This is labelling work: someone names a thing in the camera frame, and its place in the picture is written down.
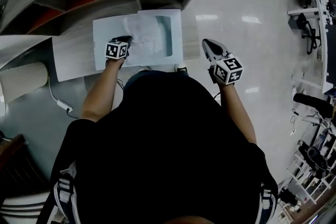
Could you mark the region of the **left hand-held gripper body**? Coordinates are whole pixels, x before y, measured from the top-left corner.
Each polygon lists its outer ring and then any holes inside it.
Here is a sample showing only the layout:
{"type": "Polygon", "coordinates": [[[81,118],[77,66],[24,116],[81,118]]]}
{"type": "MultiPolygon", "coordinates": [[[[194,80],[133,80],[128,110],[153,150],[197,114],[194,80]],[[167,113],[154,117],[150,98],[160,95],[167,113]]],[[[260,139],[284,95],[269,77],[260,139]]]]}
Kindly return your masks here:
{"type": "Polygon", "coordinates": [[[115,38],[112,38],[106,43],[105,56],[107,59],[125,59],[129,54],[128,49],[128,40],[115,40],[115,38]]]}

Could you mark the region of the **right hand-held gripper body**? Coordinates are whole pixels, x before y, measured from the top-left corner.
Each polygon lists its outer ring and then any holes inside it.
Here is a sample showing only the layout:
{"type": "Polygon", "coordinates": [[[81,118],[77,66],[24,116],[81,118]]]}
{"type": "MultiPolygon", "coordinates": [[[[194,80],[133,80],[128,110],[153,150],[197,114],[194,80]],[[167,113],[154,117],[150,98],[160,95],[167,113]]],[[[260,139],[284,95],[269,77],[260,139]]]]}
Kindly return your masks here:
{"type": "Polygon", "coordinates": [[[227,54],[208,69],[213,83],[234,84],[241,79],[244,67],[234,54],[227,54]]]}

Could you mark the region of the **white rectangular sink basin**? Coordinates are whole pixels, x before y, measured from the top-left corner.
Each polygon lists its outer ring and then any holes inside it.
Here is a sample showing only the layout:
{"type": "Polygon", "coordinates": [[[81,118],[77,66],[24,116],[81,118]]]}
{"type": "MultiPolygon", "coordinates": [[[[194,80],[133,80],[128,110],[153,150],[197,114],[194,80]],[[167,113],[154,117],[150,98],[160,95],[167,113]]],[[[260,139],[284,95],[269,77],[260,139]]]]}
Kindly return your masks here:
{"type": "MultiPolygon", "coordinates": [[[[181,11],[179,9],[156,9],[156,10],[140,10],[136,14],[143,14],[149,16],[163,16],[165,35],[164,38],[166,45],[166,55],[164,57],[159,57],[154,60],[148,60],[141,63],[130,64],[127,59],[125,60],[124,67],[134,67],[134,66],[155,66],[155,65],[173,65],[183,61],[183,49],[182,49],[182,26],[181,26],[181,11]]],[[[97,38],[102,38],[101,34],[94,35],[94,42],[98,43],[101,47],[102,52],[95,51],[94,55],[102,57],[103,69],[106,64],[105,50],[106,43],[112,38],[119,36],[128,35],[124,26],[123,19],[129,15],[120,15],[107,17],[102,19],[97,19],[93,21],[93,27],[95,30],[102,30],[107,34],[107,39],[104,41],[97,41],[97,38]]]]}

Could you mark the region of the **person's left forearm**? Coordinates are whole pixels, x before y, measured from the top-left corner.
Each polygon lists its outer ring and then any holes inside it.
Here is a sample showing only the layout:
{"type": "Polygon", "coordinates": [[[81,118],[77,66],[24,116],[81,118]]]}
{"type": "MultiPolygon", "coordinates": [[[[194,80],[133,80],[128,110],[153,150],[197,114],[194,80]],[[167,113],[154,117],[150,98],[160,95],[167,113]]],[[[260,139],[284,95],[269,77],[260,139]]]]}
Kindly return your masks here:
{"type": "Polygon", "coordinates": [[[123,58],[108,61],[104,71],[84,100],[80,119],[97,122],[111,112],[118,72],[123,63],[123,58]]]}

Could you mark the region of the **person's right forearm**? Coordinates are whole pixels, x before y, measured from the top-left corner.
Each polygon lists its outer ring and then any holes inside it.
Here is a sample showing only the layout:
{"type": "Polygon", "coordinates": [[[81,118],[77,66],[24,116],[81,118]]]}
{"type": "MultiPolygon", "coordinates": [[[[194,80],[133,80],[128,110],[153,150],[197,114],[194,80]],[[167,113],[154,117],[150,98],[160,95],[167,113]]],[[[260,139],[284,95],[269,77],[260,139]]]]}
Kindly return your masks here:
{"type": "Polygon", "coordinates": [[[234,85],[218,84],[220,92],[221,106],[226,109],[227,114],[242,132],[246,140],[257,144],[256,134],[253,124],[248,116],[243,103],[234,85]]]}

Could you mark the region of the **grey wooden desk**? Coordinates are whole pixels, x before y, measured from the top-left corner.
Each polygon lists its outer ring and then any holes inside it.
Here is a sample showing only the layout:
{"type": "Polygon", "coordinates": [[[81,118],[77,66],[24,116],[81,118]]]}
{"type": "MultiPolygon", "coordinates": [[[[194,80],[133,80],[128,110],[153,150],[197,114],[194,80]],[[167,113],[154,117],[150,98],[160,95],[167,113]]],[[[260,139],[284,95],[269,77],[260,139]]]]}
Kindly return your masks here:
{"type": "MultiPolygon", "coordinates": [[[[198,38],[197,21],[191,10],[181,11],[183,60],[197,59],[201,55],[198,38]]],[[[102,30],[95,30],[93,22],[71,27],[65,34],[52,38],[54,61],[59,82],[90,76],[103,71],[102,57],[95,56],[95,51],[102,52],[94,35],[101,34],[107,39],[102,30]]]]}

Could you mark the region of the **grey computer box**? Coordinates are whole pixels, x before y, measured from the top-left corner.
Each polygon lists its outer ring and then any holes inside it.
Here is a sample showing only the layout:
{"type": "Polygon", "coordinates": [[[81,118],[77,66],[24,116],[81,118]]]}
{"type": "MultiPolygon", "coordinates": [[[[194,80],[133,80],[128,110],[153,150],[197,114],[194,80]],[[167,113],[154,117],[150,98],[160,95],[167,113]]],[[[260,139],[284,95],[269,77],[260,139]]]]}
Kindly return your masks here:
{"type": "Polygon", "coordinates": [[[288,25],[291,29],[304,30],[307,24],[307,19],[304,13],[293,15],[288,20],[288,25]]]}

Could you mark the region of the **black office chair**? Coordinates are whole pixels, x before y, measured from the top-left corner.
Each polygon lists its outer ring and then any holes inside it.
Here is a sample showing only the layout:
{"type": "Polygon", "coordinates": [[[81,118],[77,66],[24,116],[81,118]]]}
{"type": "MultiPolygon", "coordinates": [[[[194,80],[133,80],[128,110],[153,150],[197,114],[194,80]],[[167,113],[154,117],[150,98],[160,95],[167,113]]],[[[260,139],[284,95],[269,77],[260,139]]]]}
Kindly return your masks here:
{"type": "Polygon", "coordinates": [[[321,46],[321,37],[320,34],[317,35],[316,29],[312,28],[311,24],[307,20],[306,16],[301,13],[302,23],[304,26],[303,34],[301,35],[302,39],[310,39],[310,44],[307,44],[307,54],[310,55],[314,49],[317,49],[321,46]]]}

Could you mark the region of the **long white desk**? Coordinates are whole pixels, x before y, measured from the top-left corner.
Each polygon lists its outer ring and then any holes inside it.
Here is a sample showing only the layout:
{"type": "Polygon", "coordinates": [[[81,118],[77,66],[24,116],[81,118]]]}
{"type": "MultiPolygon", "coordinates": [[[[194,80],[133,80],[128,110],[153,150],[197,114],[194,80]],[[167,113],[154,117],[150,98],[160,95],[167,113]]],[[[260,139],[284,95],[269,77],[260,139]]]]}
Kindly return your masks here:
{"type": "Polygon", "coordinates": [[[331,48],[336,48],[336,41],[332,40],[332,34],[336,34],[336,24],[332,23],[331,15],[327,9],[328,0],[316,0],[316,7],[289,10],[287,14],[289,16],[295,16],[299,14],[305,14],[307,18],[315,18],[319,22],[320,29],[320,44],[321,44],[321,62],[322,62],[322,78],[321,82],[314,83],[308,80],[308,77],[304,74],[301,76],[292,75],[293,82],[300,82],[308,86],[321,90],[322,93],[326,93],[336,86],[336,79],[332,79],[332,76],[336,74],[336,69],[328,69],[333,63],[336,63],[336,54],[330,52],[331,48]]]}

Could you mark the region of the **person's black shirt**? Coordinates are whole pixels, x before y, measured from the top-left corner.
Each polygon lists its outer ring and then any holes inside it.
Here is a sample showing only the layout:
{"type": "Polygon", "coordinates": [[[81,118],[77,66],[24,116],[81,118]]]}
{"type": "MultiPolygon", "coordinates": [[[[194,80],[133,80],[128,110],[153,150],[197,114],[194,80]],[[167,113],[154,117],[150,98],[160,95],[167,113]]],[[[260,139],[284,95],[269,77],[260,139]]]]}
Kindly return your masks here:
{"type": "Polygon", "coordinates": [[[52,170],[65,181],[81,224],[266,224],[278,188],[263,151],[212,95],[183,74],[148,71],[127,83],[120,105],[97,122],[73,121],[52,170]]]}

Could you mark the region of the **dark brown wooden cabinet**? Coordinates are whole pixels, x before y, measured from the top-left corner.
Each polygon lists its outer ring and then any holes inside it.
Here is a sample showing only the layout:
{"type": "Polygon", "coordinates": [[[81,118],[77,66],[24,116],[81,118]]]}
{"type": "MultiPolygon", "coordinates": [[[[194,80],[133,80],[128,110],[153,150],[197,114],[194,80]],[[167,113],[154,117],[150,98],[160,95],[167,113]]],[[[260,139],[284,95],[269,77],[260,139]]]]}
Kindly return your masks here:
{"type": "Polygon", "coordinates": [[[49,189],[49,181],[33,160],[23,135],[6,138],[0,131],[0,200],[49,189]]]}

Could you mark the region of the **white ribbed seat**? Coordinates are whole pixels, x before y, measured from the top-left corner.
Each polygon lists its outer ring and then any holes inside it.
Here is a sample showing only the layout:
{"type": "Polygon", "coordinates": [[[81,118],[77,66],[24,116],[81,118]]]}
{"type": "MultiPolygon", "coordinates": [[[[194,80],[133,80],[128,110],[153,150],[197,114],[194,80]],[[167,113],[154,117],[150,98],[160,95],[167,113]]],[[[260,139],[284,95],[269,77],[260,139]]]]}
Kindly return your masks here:
{"type": "Polygon", "coordinates": [[[7,224],[36,224],[50,192],[4,199],[0,217],[7,224]]]}

